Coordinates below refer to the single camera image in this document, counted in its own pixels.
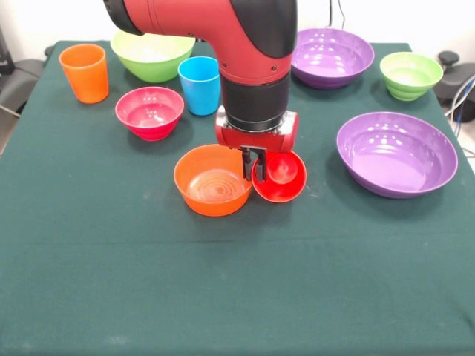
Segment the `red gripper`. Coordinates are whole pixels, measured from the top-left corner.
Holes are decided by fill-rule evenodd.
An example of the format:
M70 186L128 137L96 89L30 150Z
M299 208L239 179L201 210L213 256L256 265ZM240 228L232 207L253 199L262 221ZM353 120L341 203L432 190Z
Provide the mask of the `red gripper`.
M257 155L254 172L258 182L266 181L266 151L289 152L294 148L298 132L299 117L296 112L286 111L281 124L267 132L251 133L230 125L225 108L218 107L215 117L215 133L220 145L242 151L243 177L252 180L252 150Z

